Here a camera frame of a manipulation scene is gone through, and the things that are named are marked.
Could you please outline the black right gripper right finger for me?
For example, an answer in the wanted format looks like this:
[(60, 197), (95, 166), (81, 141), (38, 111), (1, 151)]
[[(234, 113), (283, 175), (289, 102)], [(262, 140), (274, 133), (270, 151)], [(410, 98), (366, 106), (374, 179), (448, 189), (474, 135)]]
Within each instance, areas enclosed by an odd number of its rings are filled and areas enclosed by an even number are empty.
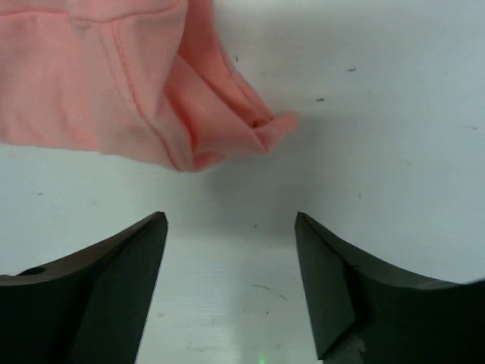
[(482, 363), (484, 282), (399, 268), (305, 213), (295, 223), (314, 345), (325, 363)]

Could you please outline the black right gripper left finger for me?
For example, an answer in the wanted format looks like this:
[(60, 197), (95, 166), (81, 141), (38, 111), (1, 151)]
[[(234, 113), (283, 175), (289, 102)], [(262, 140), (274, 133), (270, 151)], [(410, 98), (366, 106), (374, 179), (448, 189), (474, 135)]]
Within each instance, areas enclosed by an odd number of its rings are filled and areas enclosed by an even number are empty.
[(3, 363), (134, 363), (167, 238), (155, 212), (69, 256), (1, 276)]

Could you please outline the light pink t shirt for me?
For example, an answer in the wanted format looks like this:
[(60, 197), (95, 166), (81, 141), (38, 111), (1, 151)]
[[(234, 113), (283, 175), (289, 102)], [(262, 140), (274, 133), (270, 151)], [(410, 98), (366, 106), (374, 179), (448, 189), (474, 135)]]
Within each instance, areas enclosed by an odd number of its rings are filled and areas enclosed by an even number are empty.
[(3, 143), (197, 172), (295, 127), (234, 68), (210, 1), (1, 3)]

